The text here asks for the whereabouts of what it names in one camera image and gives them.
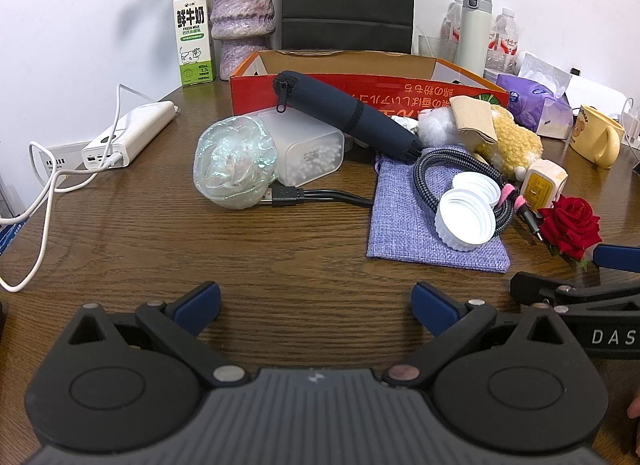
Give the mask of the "person right hand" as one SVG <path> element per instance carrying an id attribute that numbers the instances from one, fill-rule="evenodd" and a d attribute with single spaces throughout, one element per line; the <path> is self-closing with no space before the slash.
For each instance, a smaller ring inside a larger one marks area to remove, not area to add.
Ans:
<path id="1" fill-rule="evenodd" d="M 638 419 L 640 417 L 640 390 L 636 391 L 634 399 L 631 400 L 629 407 L 627 407 L 627 416 L 630 419 Z"/>

